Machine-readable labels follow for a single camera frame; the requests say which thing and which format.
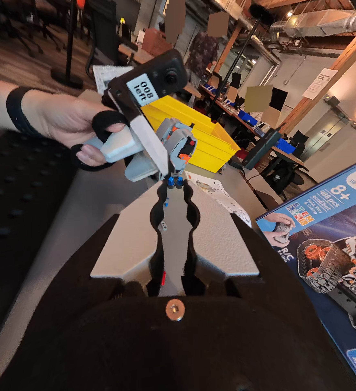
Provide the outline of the dark monitor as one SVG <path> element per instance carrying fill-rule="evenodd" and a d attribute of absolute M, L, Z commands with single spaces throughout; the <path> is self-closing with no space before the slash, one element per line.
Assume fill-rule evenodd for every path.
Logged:
<path fill-rule="evenodd" d="M 277 129 L 269 130 L 260 140 L 257 142 L 255 147 L 249 151 L 246 158 L 243 160 L 242 165 L 244 168 L 251 170 L 256 164 L 271 150 L 273 146 L 282 137 L 279 132 L 280 127 Z"/>

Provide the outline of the robot kit box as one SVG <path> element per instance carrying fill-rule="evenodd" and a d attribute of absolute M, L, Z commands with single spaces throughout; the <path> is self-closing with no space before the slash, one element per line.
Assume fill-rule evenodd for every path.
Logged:
<path fill-rule="evenodd" d="M 301 279 L 323 326 L 356 374 L 356 164 L 256 223 Z"/>

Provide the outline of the silver air duct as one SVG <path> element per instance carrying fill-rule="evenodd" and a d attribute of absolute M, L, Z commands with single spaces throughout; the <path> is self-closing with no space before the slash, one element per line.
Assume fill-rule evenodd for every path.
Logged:
<path fill-rule="evenodd" d="M 289 37 L 324 37 L 356 32 L 356 11 L 326 9 L 294 14 L 287 21 L 273 23 L 268 31 L 283 32 Z"/>

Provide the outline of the open instruction booklet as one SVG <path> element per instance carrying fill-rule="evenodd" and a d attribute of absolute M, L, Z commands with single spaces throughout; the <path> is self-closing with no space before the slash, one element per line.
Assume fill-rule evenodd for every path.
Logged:
<path fill-rule="evenodd" d="M 220 205 L 224 206 L 224 208 L 226 208 L 230 214 L 236 214 L 249 227 L 252 227 L 249 214 L 226 192 L 220 181 L 188 172 L 186 170 L 183 173 L 185 179 L 194 183 L 197 187 L 208 193 L 210 197 L 216 200 Z"/>

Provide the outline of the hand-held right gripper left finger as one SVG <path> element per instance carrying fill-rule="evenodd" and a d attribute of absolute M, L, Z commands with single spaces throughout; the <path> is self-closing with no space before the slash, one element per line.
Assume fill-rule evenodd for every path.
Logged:
<path fill-rule="evenodd" d="M 164 219 L 166 198 L 167 181 L 159 181 L 120 212 L 91 278 L 138 282 L 148 296 L 158 296 L 164 274 L 158 227 Z"/>

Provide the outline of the white printed paper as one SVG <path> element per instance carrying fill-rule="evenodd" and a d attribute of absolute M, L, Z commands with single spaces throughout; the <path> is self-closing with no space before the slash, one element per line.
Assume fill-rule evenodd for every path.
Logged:
<path fill-rule="evenodd" d="M 93 65 L 92 70 L 97 93 L 102 96 L 113 78 L 119 77 L 132 69 L 133 66 Z"/>

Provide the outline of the black boom pole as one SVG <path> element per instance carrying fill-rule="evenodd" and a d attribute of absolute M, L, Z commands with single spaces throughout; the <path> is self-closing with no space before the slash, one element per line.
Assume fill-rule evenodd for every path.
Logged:
<path fill-rule="evenodd" d="M 254 32 L 256 31 L 258 25 L 260 23 L 266 25 L 266 26 L 271 26 L 272 23 L 274 22 L 274 17 L 272 15 L 272 13 L 270 13 L 265 7 L 263 7 L 262 5 L 259 5 L 255 2 L 251 3 L 250 7 L 249 7 L 249 13 L 251 14 L 251 16 L 253 18 L 255 18 L 255 23 L 254 25 L 251 27 L 250 31 L 249 31 L 249 34 L 246 38 L 246 41 L 244 42 L 244 45 L 242 46 L 240 52 L 238 53 L 238 55 L 236 56 L 233 64 L 230 66 L 222 84 L 220 87 L 218 87 L 218 90 L 217 90 L 217 93 L 212 101 L 212 103 L 210 104 L 209 106 L 209 109 L 207 111 L 207 114 L 210 113 L 211 109 L 213 108 L 214 104 L 217 102 L 218 100 L 218 97 L 222 91 L 222 89 L 225 87 L 226 83 L 228 82 L 228 79 L 229 79 L 229 76 L 231 75 L 231 73 L 234 71 L 235 67 L 236 67 L 236 64 L 238 63 L 240 57 L 243 55 L 243 53 L 245 52 Z"/>

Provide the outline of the white notice paper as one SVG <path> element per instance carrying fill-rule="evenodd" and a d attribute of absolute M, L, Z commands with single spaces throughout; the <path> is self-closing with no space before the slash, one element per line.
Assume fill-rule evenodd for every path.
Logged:
<path fill-rule="evenodd" d="M 337 70 L 324 68 L 310 86 L 302 94 L 303 97 L 313 100 L 337 74 Z"/>

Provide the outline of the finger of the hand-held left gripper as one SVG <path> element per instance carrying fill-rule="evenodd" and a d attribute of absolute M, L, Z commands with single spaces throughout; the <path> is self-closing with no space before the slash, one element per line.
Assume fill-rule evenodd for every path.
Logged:
<path fill-rule="evenodd" d="M 167 130 L 173 124 L 171 119 L 165 119 L 154 132 L 143 115 L 137 116 L 130 122 L 131 130 L 143 146 L 143 150 L 134 154 L 128 165 L 130 181 L 139 181 L 158 172 L 162 178 L 170 174 L 170 157 L 164 142 L 167 139 Z"/>

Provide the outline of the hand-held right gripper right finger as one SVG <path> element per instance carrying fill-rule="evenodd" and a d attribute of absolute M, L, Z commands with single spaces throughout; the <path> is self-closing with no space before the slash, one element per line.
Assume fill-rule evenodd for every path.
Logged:
<path fill-rule="evenodd" d="M 182 286 L 186 296 L 203 296 L 213 286 L 257 282 L 259 269 L 243 238 L 254 231 L 214 194 L 185 180 L 184 200 L 189 232 Z"/>

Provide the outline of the black perforated panel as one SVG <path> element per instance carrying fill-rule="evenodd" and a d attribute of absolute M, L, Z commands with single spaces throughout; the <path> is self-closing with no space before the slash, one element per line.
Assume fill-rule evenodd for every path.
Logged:
<path fill-rule="evenodd" d="M 57 141 L 0 135 L 0 330 L 76 171 Z"/>

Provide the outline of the wooden post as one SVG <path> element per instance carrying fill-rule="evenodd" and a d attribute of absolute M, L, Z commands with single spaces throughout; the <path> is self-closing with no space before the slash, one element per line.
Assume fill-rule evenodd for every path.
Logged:
<path fill-rule="evenodd" d="M 331 89 L 334 84 L 346 73 L 356 62 L 356 36 L 345 50 L 337 57 L 330 69 L 326 70 L 332 76 L 325 84 L 315 87 L 316 95 L 312 97 L 303 96 L 302 100 L 295 106 L 292 112 L 286 117 L 279 132 L 289 134 L 303 118 L 315 107 L 323 95 Z"/>

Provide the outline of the black pole stand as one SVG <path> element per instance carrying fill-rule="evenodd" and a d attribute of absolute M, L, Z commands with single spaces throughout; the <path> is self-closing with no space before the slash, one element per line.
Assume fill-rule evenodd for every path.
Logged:
<path fill-rule="evenodd" d="M 77 1 L 72 0 L 70 2 L 70 24 L 69 24 L 69 32 L 68 32 L 68 40 L 67 40 L 67 57 L 66 57 L 66 67 L 65 71 L 61 71 L 60 69 L 52 68 L 50 71 L 51 78 L 67 87 L 81 90 L 83 88 L 83 80 L 76 76 L 71 75 L 71 65 L 72 65 L 72 54 L 73 54 L 73 40 L 74 40 L 74 30 L 77 26 L 77 17 L 78 17 L 78 7 Z"/>

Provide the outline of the yellow storage bin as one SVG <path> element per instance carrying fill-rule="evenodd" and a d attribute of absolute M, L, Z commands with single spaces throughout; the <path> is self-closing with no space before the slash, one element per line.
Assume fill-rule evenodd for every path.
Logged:
<path fill-rule="evenodd" d="M 241 148 L 217 122 L 171 96 L 142 107 L 145 117 L 156 131 L 162 121 L 175 118 L 185 125 L 194 124 L 192 133 L 198 140 L 189 163 L 216 173 Z"/>

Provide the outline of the person's left hand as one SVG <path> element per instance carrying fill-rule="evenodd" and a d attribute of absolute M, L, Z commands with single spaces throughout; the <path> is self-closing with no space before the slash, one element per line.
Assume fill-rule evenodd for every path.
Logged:
<path fill-rule="evenodd" d="M 97 167 L 106 163 L 100 150 L 85 142 L 95 137 L 94 116 L 112 109 L 70 95 L 53 95 L 39 90 L 26 92 L 21 107 L 30 125 L 44 137 L 68 148 L 83 144 L 77 157 L 84 164 Z"/>

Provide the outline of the grey robot model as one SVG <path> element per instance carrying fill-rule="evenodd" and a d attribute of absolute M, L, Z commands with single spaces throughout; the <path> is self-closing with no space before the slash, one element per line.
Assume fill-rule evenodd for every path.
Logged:
<path fill-rule="evenodd" d="M 179 176 L 182 175 L 197 147 L 198 141 L 192 131 L 192 127 L 177 119 L 164 119 L 156 131 L 167 151 L 169 168 L 173 168 L 174 173 Z"/>

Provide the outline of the black wristband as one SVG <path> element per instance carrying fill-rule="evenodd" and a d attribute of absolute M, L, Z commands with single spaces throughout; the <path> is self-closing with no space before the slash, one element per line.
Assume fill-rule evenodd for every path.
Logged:
<path fill-rule="evenodd" d="M 25 136 L 42 139 L 40 134 L 29 122 L 22 110 L 22 100 L 28 91 L 36 90 L 31 87 L 19 86 L 13 89 L 6 99 L 6 110 L 16 130 Z"/>

